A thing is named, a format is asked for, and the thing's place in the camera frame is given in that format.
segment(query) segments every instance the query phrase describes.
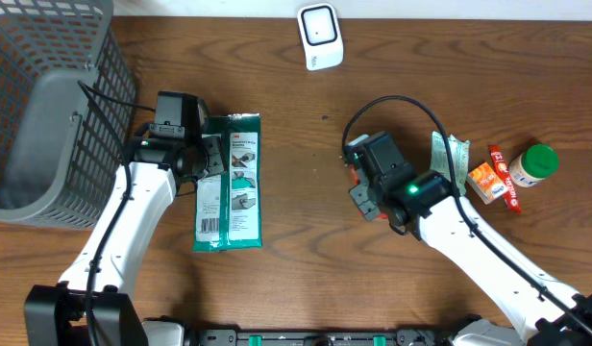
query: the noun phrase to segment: basket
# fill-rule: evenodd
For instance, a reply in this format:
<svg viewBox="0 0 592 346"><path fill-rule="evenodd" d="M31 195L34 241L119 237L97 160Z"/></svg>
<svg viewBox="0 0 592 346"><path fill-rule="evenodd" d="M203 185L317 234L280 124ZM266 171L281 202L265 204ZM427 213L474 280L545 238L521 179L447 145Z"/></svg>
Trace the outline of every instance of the basket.
<svg viewBox="0 0 592 346"><path fill-rule="evenodd" d="M0 221L82 229L108 202L116 142L77 81L134 100L111 16L110 0L0 0ZM124 141L133 110L96 101Z"/></svg>

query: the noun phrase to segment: bottle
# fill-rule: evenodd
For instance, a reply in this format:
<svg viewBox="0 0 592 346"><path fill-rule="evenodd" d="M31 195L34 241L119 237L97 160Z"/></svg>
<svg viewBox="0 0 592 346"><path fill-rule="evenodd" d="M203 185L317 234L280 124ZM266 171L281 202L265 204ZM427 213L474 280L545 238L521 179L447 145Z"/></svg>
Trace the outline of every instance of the bottle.
<svg viewBox="0 0 592 346"><path fill-rule="evenodd" d="M555 150L548 145L536 144L509 165L509 175L516 185L531 187L553 175L557 169Z"/></svg>

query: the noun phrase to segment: white background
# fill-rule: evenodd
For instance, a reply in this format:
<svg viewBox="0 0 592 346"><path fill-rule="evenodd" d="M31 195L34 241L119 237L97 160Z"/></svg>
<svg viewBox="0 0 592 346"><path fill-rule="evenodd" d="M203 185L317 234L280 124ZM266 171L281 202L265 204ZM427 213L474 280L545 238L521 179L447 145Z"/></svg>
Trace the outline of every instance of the white background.
<svg viewBox="0 0 592 346"><path fill-rule="evenodd" d="M294 17L302 0L113 0L116 15ZM333 0L342 18L592 20L592 0Z"/></svg>

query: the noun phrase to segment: orange box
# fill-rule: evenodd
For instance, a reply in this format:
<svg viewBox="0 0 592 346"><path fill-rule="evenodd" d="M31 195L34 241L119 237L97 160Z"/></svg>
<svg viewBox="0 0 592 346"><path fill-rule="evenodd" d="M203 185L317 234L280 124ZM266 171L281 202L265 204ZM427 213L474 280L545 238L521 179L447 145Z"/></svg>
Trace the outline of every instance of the orange box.
<svg viewBox="0 0 592 346"><path fill-rule="evenodd" d="M488 162L482 163L478 168L469 172L467 183L478 193L485 204L489 204L509 191Z"/></svg>

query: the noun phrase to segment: green package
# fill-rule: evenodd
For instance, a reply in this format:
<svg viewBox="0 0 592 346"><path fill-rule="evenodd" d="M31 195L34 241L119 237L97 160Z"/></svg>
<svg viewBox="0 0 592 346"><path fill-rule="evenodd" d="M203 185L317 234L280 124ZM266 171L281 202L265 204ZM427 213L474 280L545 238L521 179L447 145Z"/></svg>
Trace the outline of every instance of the green package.
<svg viewBox="0 0 592 346"><path fill-rule="evenodd" d="M193 251L259 248L259 114L212 116L205 134L221 136L230 162L198 182Z"/></svg>

